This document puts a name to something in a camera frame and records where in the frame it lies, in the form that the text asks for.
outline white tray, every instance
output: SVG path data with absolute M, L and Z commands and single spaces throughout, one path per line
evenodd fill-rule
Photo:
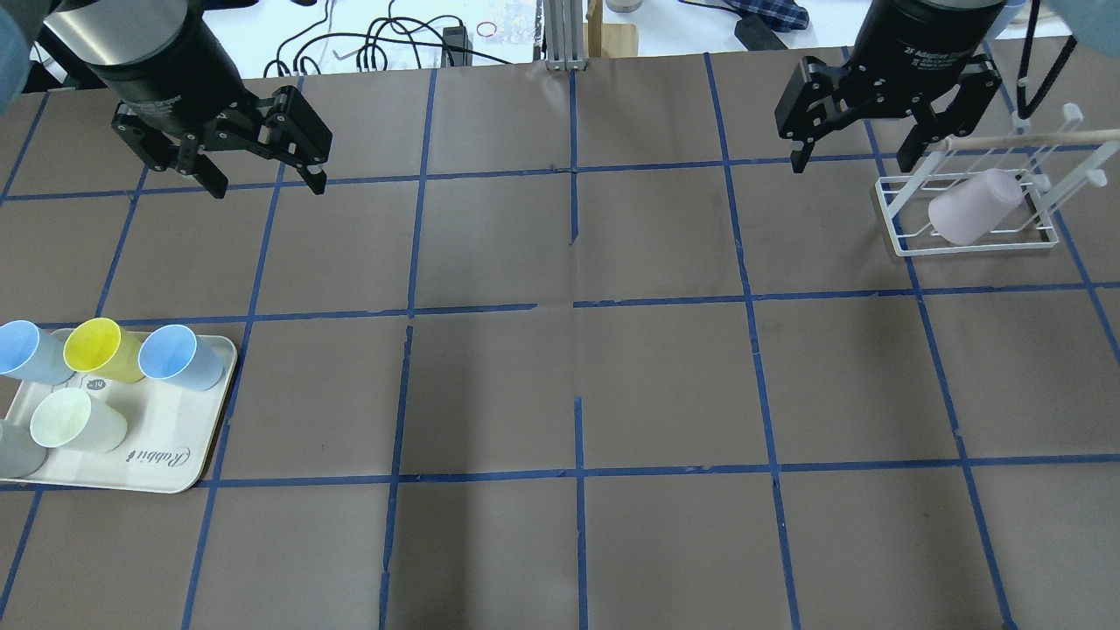
M 73 328 L 52 334 L 66 340 Z M 147 337 L 147 333 L 138 333 Z M 152 379 L 122 383 L 90 374 L 74 374 L 68 381 L 41 385 L 24 381 L 8 410 L 7 420 L 20 426 L 31 423 L 31 413 L 50 392 L 84 388 L 104 400 L 129 421 L 129 433 L 120 446 L 108 453 L 81 453 L 50 448 L 39 470 L 19 479 L 0 482 L 35 482 L 137 490 L 183 492 L 198 481 L 206 454 L 221 421 L 222 407 L 237 363 L 237 348 L 223 336 L 198 335 L 217 352 L 225 371 L 222 380 L 206 391 L 192 391 Z

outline electrical cord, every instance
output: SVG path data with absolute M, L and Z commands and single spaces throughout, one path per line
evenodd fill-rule
M 362 67 L 363 63 L 365 64 L 365 68 L 364 70 L 370 70 L 368 55 L 367 55 L 366 50 L 368 50 L 371 46 L 377 45 L 377 43 L 381 40 L 381 31 L 384 30 L 386 26 L 390 27 L 391 30 L 394 29 L 396 26 L 401 27 L 401 30 L 399 30 L 399 31 L 394 30 L 394 33 L 398 33 L 400 35 L 404 35 L 405 37 L 409 38 L 409 44 L 412 45 L 412 54 L 416 56 L 417 68 L 422 68 L 423 67 L 423 63 L 420 61 L 420 48 L 417 46 L 417 40 L 416 40 L 414 37 L 412 37 L 412 34 L 419 33 L 420 30 L 423 30 L 423 29 L 427 29 L 432 35 L 435 35 L 437 39 L 439 39 L 440 45 L 446 50 L 446 48 L 448 46 L 447 40 L 444 39 L 442 34 L 440 34 L 438 30 L 436 30 L 431 26 L 431 22 L 436 21 L 437 19 L 440 19 L 440 18 L 435 18 L 435 19 L 431 19 L 431 20 L 428 20 L 428 21 L 421 21 L 421 20 L 418 20 L 416 18 L 377 18 L 376 20 L 374 20 L 373 22 L 371 22 L 370 24 L 370 28 L 366 29 L 366 35 L 367 36 L 372 36 L 372 38 L 368 40 L 368 43 L 365 46 L 363 46 L 361 48 L 361 53 L 358 55 L 358 59 L 360 59 L 360 62 L 358 62 L 358 70 L 363 70 L 363 67 Z M 381 26 L 377 27 L 376 33 L 373 33 L 373 27 L 379 21 L 381 21 Z M 411 24 L 416 24 L 418 26 L 416 28 L 413 28 L 413 29 L 410 30 L 410 29 L 401 26 L 402 22 L 411 22 Z M 385 63 L 386 63 L 386 66 L 388 66 L 388 57 L 385 59 Z
M 1030 52 L 1035 41 L 1035 27 L 1038 25 L 1038 11 L 1042 7 L 1042 0 L 1033 0 L 1030 3 L 1030 18 L 1027 21 L 1027 37 L 1023 40 L 1023 57 L 1019 59 L 1019 77 L 1016 82 L 1016 108 L 1018 111 L 1016 114 L 1023 120 L 1027 120 L 1034 115 L 1035 110 L 1042 104 L 1043 99 L 1049 93 L 1051 87 L 1054 86 L 1054 82 L 1057 81 L 1057 75 L 1065 67 L 1065 63 L 1070 61 L 1070 55 L 1073 54 L 1074 48 L 1077 47 L 1077 38 L 1070 36 L 1065 40 L 1065 45 L 1062 46 L 1062 50 L 1057 54 L 1057 58 L 1054 59 L 1054 65 L 1051 66 L 1049 72 L 1046 73 L 1046 77 L 1038 85 L 1038 92 L 1035 93 L 1030 101 L 1027 101 L 1027 74 L 1030 70 Z
M 323 2 L 324 10 L 323 10 L 323 19 L 321 20 L 312 24 L 311 26 L 305 28 L 304 30 L 297 33 L 296 35 L 292 35 L 288 39 L 284 39 L 283 41 L 281 41 L 280 45 L 277 46 L 276 57 L 264 66 L 264 72 L 261 73 L 261 76 L 268 76 L 269 75 L 269 70 L 272 68 L 272 64 L 276 64 L 276 66 L 277 66 L 277 75 L 278 76 L 286 76 L 286 75 L 290 76 L 291 75 L 291 68 L 289 68 L 288 64 L 283 63 L 280 59 L 280 52 L 283 49 L 283 47 L 286 45 L 288 45 L 289 43 L 295 41 L 296 39 L 299 39 L 300 37 L 307 35 L 315 27 L 324 25 L 324 24 L 327 24 L 327 21 L 330 20 L 330 13 L 333 12 L 334 6 L 335 6 L 334 1 L 325 0 Z
M 735 13 L 736 16 L 743 17 L 743 15 L 739 11 L 736 11 L 730 7 L 720 7 L 719 4 L 704 4 L 703 2 L 693 2 L 692 0 L 676 0 L 676 1 L 680 2 L 681 4 L 689 4 L 692 7 L 703 7 L 704 9 L 720 9 L 722 11 L 727 11 L 729 13 Z
M 296 53 L 296 57 L 297 58 L 301 57 L 304 55 L 304 52 L 307 50 L 307 47 L 310 46 L 311 44 L 315 44 L 316 41 L 321 41 L 321 40 L 327 39 L 329 37 L 361 37 L 362 39 L 365 39 L 366 38 L 366 34 L 364 34 L 364 33 L 327 33 L 325 35 L 319 35 L 317 37 L 312 37 L 311 39 L 307 40 L 307 43 L 305 43 L 304 46 L 300 47 L 299 52 Z M 461 46 L 455 46 L 454 44 L 436 44 L 436 43 L 432 43 L 432 41 L 409 41 L 409 40 L 405 40 L 405 39 L 386 39 L 386 38 L 382 38 L 381 41 L 383 41 L 385 44 L 412 44 L 412 45 L 416 45 L 416 46 L 426 46 L 426 47 L 430 47 L 430 48 L 444 48 L 446 50 L 451 50 L 451 52 L 455 52 L 455 53 L 466 53 L 468 55 L 474 55 L 475 57 L 482 57 L 484 59 L 489 59 L 492 62 L 497 62 L 500 64 L 508 64 L 508 63 L 511 63 L 511 62 L 507 62 L 507 61 L 505 61 L 505 59 L 503 59 L 501 57 L 495 57 L 493 55 L 487 55 L 486 53 L 479 53 L 478 50 L 470 50 L 470 49 L 464 48 Z

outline black cable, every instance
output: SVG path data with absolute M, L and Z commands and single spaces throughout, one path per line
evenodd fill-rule
M 282 61 L 280 61 L 280 50 L 283 49 L 283 47 L 286 45 L 288 45 L 289 43 L 291 43 L 291 41 L 293 41 L 296 39 L 299 39 L 300 37 L 307 35 L 308 33 L 310 33 L 312 28 L 315 28 L 317 26 L 320 26 L 320 25 L 324 25 L 324 24 L 327 22 L 327 20 L 330 19 L 330 10 L 334 7 L 334 2 L 332 2 L 329 0 L 324 0 L 323 7 L 324 7 L 324 9 L 323 9 L 323 19 L 321 20 L 312 24 L 311 26 L 305 28 L 304 30 L 297 33 L 296 35 L 292 35 L 288 39 L 284 39 L 283 41 L 280 43 L 279 46 L 277 46 L 276 58 L 273 58 L 271 62 L 268 63 L 268 65 L 264 66 L 264 72 L 262 73 L 262 76 L 268 76 L 269 75 L 269 68 L 272 67 L 272 64 L 277 65 L 277 73 L 280 76 L 283 76 L 284 74 L 288 74 L 288 75 L 291 74 L 291 70 L 288 67 L 288 65 L 284 64 Z
M 676 1 L 680 2 L 681 4 L 690 4 L 692 7 L 703 7 L 704 9 L 720 9 L 720 10 L 727 11 L 729 13 L 735 13 L 736 16 L 739 16 L 740 18 L 743 17 L 743 13 L 740 13 L 739 11 L 736 11 L 735 9 L 732 9 L 730 7 L 720 7 L 719 4 L 704 4 L 703 2 L 693 2 L 692 0 L 676 0 Z
M 299 58 L 299 73 L 300 74 L 307 74 L 307 63 L 308 62 L 310 62 L 311 65 L 315 66 L 315 74 L 323 74 L 323 71 L 319 70 L 319 64 L 316 63 L 315 59 L 312 59 L 311 57 L 308 57 L 308 56 Z
M 1023 57 L 1019 59 L 1019 80 L 1016 82 L 1016 93 L 1015 101 L 1018 111 L 1016 114 L 1023 119 L 1027 120 L 1034 115 L 1035 110 L 1042 104 L 1043 99 L 1049 93 L 1051 87 L 1054 86 L 1054 82 L 1057 81 L 1057 75 L 1065 67 L 1065 63 L 1070 61 L 1070 55 L 1073 54 L 1074 48 L 1077 47 L 1077 38 L 1070 36 L 1065 40 L 1065 45 L 1062 46 L 1062 50 L 1057 54 L 1057 58 L 1054 59 L 1054 65 L 1051 66 L 1049 72 L 1046 73 L 1046 77 L 1043 78 L 1042 84 L 1038 85 L 1038 92 L 1035 96 L 1027 101 L 1027 74 L 1030 70 L 1030 52 L 1034 47 L 1035 41 L 1035 27 L 1038 25 L 1038 11 L 1042 7 L 1042 0 L 1033 0 L 1030 3 L 1030 19 L 1027 21 L 1027 37 L 1023 40 Z
M 385 13 L 389 16 L 389 19 L 393 19 L 393 2 L 396 2 L 396 0 L 389 0 L 389 7 L 385 9 Z M 436 21 L 442 20 L 442 19 L 452 19 L 452 20 L 459 22 L 460 27 L 467 28 L 467 25 L 463 21 L 463 18 L 460 18 L 459 16 L 452 16 L 450 13 L 444 13 L 442 16 L 436 16 L 435 18 L 432 18 L 432 19 L 430 19 L 430 20 L 428 20 L 427 22 L 423 22 L 423 24 L 427 25 L 427 26 L 430 26 L 432 22 L 436 22 Z M 408 35 L 410 33 L 417 33 L 418 30 L 420 30 L 421 28 L 423 28 L 423 27 L 417 27 L 417 28 L 414 28 L 412 30 L 408 30 L 404 27 L 400 27 L 401 30 L 396 30 L 398 26 L 399 25 L 393 25 L 391 27 L 392 31 L 395 33 L 396 35 Z
M 416 55 L 417 68 L 422 68 L 423 64 L 420 62 L 420 49 L 417 47 L 417 45 L 416 45 L 416 38 L 412 37 L 412 34 L 419 33 L 421 29 L 428 29 L 429 31 L 431 31 L 432 35 L 436 36 L 436 39 L 439 39 L 440 45 L 444 46 L 444 49 L 446 50 L 447 49 L 447 45 L 448 45 L 447 44 L 447 39 L 444 38 L 444 35 L 441 33 L 439 33 L 438 30 L 435 29 L 435 27 L 431 26 L 431 22 L 436 21 L 437 19 L 440 19 L 440 18 L 433 18 L 433 19 L 430 19 L 428 21 L 421 21 L 421 20 L 418 20 L 416 18 L 388 18 L 388 20 L 385 21 L 385 24 L 383 24 L 381 26 L 381 28 L 377 29 L 377 35 L 374 37 L 374 40 L 376 41 L 381 37 L 381 31 L 385 28 L 385 26 L 389 26 L 390 29 L 393 29 L 394 26 L 400 26 L 401 22 L 412 22 L 412 24 L 418 25 L 412 30 L 409 30 L 408 28 L 405 28 L 405 27 L 402 26 L 401 28 L 402 28 L 403 33 L 395 31 L 395 30 L 394 30 L 394 33 L 399 33 L 399 34 L 404 35 L 405 37 L 409 38 L 409 43 L 412 44 L 412 53 L 413 53 L 413 55 Z
M 299 52 L 296 53 L 296 56 L 297 57 L 302 56 L 304 52 L 307 49 L 308 46 L 310 46 L 311 44 L 315 44 L 316 41 L 321 41 L 324 39 L 327 39 L 329 37 L 361 37 L 362 39 L 365 39 L 366 35 L 364 33 L 327 33 L 325 35 L 319 35 L 317 37 L 312 37 L 311 39 L 308 39 L 307 43 L 304 44 L 304 46 L 300 47 Z M 414 41 L 413 43 L 413 41 L 407 41 L 404 39 L 381 39 L 381 41 L 384 41 L 385 44 L 416 44 L 417 46 L 428 46 L 428 47 L 435 47 L 435 48 L 445 48 L 447 50 L 452 50 L 455 53 L 466 53 L 468 55 L 474 55 L 475 57 L 482 57 L 484 59 L 489 59 L 492 62 L 497 62 L 500 64 L 508 64 L 508 63 L 511 63 L 511 62 L 507 62 L 507 61 L 505 61 L 505 59 L 503 59 L 501 57 L 495 57 L 493 55 L 487 55 L 486 53 L 479 53 L 478 50 L 472 50 L 469 48 L 464 48 L 461 46 L 455 46 L 454 44 L 435 44 L 435 43 L 431 43 L 431 41 Z

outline cable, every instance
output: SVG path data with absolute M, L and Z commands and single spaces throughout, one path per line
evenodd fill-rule
M 330 0 L 330 10 L 329 10 L 329 13 L 328 13 L 330 17 L 327 18 L 327 33 L 330 33 L 332 30 L 335 29 L 335 4 L 337 2 L 338 2 L 338 0 Z M 318 58 L 318 61 L 315 62 L 315 67 L 316 68 L 319 67 L 319 64 L 323 63 L 323 59 L 326 56 L 327 56 L 327 44 L 324 43 L 323 44 L 323 50 L 319 50 L 319 58 Z
M 743 17 L 743 13 L 736 11 L 730 7 L 720 7 L 719 4 L 704 4 L 703 2 L 693 2 L 692 0 L 676 0 L 681 4 L 690 4 L 692 7 L 703 7 L 704 9 L 720 9 L 729 13 L 735 13 L 736 16 Z
M 301 57 L 304 55 L 304 52 L 311 44 L 315 44 L 316 41 L 321 41 L 321 40 L 327 39 L 329 37 L 361 37 L 362 39 L 365 39 L 366 38 L 366 34 L 364 34 L 364 33 L 327 33 L 325 35 L 319 35 L 317 37 L 312 37 L 311 39 L 307 40 L 307 43 L 305 43 L 304 46 L 300 47 L 299 52 L 296 53 L 296 57 L 297 58 Z M 493 55 L 487 55 L 486 53 L 479 53 L 478 50 L 470 50 L 469 48 L 464 48 L 461 46 L 455 46 L 452 44 L 435 44 L 435 43 L 431 43 L 431 41 L 408 41 L 408 40 L 404 40 L 404 39 L 385 39 L 385 38 L 382 38 L 381 41 L 384 41 L 385 44 L 412 44 L 412 45 L 416 45 L 416 46 L 427 46 L 427 47 L 432 47 L 432 48 L 444 48 L 446 50 L 451 50 L 451 52 L 456 52 L 456 53 L 466 53 L 468 55 L 473 55 L 475 57 L 482 57 L 484 59 L 489 59 L 492 62 L 497 62 L 500 64 L 508 64 L 508 63 L 511 63 L 511 62 L 507 62 L 507 61 L 505 61 L 505 59 L 503 59 L 501 57 L 495 57 Z
M 418 25 L 416 28 L 413 28 L 411 30 L 409 30 L 408 28 L 401 26 L 402 30 L 401 31 L 395 31 L 394 30 L 394 33 L 400 33 L 401 35 L 404 35 L 405 37 L 409 38 L 409 44 L 412 45 L 412 54 L 416 56 L 416 59 L 417 59 L 417 67 L 418 68 L 422 68 L 423 64 L 420 61 L 420 49 L 417 46 L 417 40 L 416 40 L 416 38 L 412 37 L 412 34 L 419 33 L 422 29 L 427 29 L 427 30 L 431 31 L 431 34 L 435 35 L 437 39 L 439 39 L 440 46 L 442 46 L 444 49 L 446 50 L 447 46 L 448 46 L 447 40 L 444 39 L 442 34 L 440 34 L 438 30 L 436 30 L 431 26 L 431 22 L 436 21 L 437 19 L 440 19 L 440 18 L 433 18 L 433 19 L 428 20 L 428 21 L 421 21 L 421 20 L 418 20 L 416 18 L 379 18 L 379 20 L 384 20 L 384 21 L 377 28 L 377 33 L 373 35 L 372 43 L 376 44 L 381 39 L 381 31 L 384 30 L 386 26 L 390 27 L 390 29 L 394 29 L 396 26 L 400 26 L 401 22 L 412 22 L 412 24 Z M 373 24 L 374 22 L 371 22 L 370 29 L 366 30 L 366 34 L 370 34 L 370 31 L 373 28 Z
M 281 43 L 280 43 L 280 45 L 279 45 L 279 46 L 277 46 L 277 54 L 276 54 L 276 58 L 273 58 L 273 59 L 272 59 L 271 62 L 269 62 L 269 63 L 268 63 L 268 64 L 267 64 L 267 65 L 264 66 L 264 72 L 263 72 L 263 73 L 261 73 L 261 75 L 262 75 L 262 76 L 268 76 L 268 75 L 269 75 L 269 68 L 271 68 L 271 67 L 272 67 L 272 64 L 276 64 L 276 65 L 277 65 L 277 74 L 278 74 L 279 76 L 283 76 L 283 75 L 286 75 L 286 74 L 287 74 L 287 75 L 291 75 L 291 68 L 289 68 L 289 67 L 288 67 L 288 65 L 287 65 L 287 64 L 284 64 L 284 63 L 283 63 L 283 62 L 282 62 L 282 61 L 280 59 L 280 50 L 281 50 L 281 49 L 283 49 L 283 47 L 284 47 L 286 45 L 288 45 L 288 44 L 289 44 L 290 41 L 293 41 L 293 40 L 296 40 L 296 39 L 299 39 L 300 37 L 302 37 L 302 36 L 305 36 L 305 35 L 307 35 L 308 33 L 310 33 L 310 30 L 311 30 L 311 29 L 314 29 L 315 27 L 317 27 L 317 26 L 320 26 L 320 25 L 324 25 L 324 24 L 326 24 L 326 22 L 327 22 L 327 21 L 328 21 L 328 20 L 330 19 L 330 13 L 332 13 L 332 8 L 334 7 L 334 2 L 330 2 L 330 1 L 326 1 L 326 0 L 325 0 L 325 1 L 323 2 L 323 7 L 324 7 L 324 10 L 323 10 L 323 19 L 321 19 L 321 20 L 319 20 L 319 21 L 317 21 L 317 22 L 312 24 L 311 26 L 309 26 L 309 27 L 305 28 L 304 30 L 301 30 L 301 31 L 297 33 L 296 35 L 292 35 L 292 36 L 291 36 L 291 37 L 289 37 L 288 39 L 284 39 L 283 41 L 281 41 Z M 295 62 L 295 59 L 292 61 L 292 65 L 296 65 L 296 62 Z
M 385 13 L 389 16 L 390 20 L 393 19 L 393 2 L 396 2 L 396 0 L 389 0 L 389 7 L 385 9 Z M 423 22 L 423 24 L 430 26 L 432 22 L 435 22 L 437 20 L 442 20 L 442 19 L 452 19 L 452 20 L 459 22 L 460 27 L 467 28 L 467 25 L 463 21 L 463 18 L 460 18 L 459 16 L 452 16 L 450 13 L 444 13 L 442 16 L 436 16 L 435 18 L 432 18 L 432 19 L 430 19 L 430 20 L 428 20 L 427 22 Z M 416 33 L 416 31 L 420 30 L 420 28 L 422 28 L 422 27 L 417 27 L 417 28 L 414 28 L 414 29 L 412 29 L 410 31 L 410 30 L 407 30 L 403 27 L 401 27 L 402 30 L 396 30 L 396 26 L 398 25 L 394 25 L 394 26 L 391 27 L 392 30 L 393 30 L 393 33 L 395 33 L 396 35 L 408 35 L 410 33 Z
M 315 66 L 315 74 L 323 74 L 323 71 L 319 70 L 319 64 L 316 63 L 316 61 L 312 59 L 311 57 L 300 57 L 299 58 L 299 73 L 300 74 L 305 74 L 305 75 L 307 74 L 307 64 L 308 63 L 310 63 L 312 66 Z
M 1016 114 L 1023 119 L 1027 120 L 1034 115 L 1035 110 L 1042 104 L 1043 99 L 1049 93 L 1051 87 L 1054 86 L 1054 82 L 1057 81 L 1057 75 L 1065 67 L 1065 63 L 1070 61 L 1070 55 L 1073 54 L 1074 48 L 1077 47 L 1077 38 L 1070 36 L 1065 40 L 1065 45 L 1062 46 L 1062 50 L 1057 54 L 1057 58 L 1054 59 L 1054 65 L 1051 66 L 1049 72 L 1046 73 L 1046 77 L 1043 78 L 1042 84 L 1038 85 L 1038 92 L 1035 96 L 1027 101 L 1027 74 L 1030 70 L 1030 52 L 1035 41 L 1035 27 L 1038 25 L 1038 10 L 1042 7 L 1042 0 L 1033 0 L 1030 3 L 1030 19 L 1027 21 L 1027 37 L 1023 40 L 1023 57 L 1019 59 L 1019 80 L 1016 82 L 1016 108 L 1018 111 Z

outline blue cup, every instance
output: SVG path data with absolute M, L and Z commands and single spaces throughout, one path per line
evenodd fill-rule
M 31 322 L 17 319 L 0 326 L 0 374 L 58 385 L 73 377 L 74 370 L 63 360 L 63 342 Z
M 149 379 L 195 391 L 214 387 L 224 371 L 214 350 L 179 324 L 151 333 L 140 346 L 138 361 Z

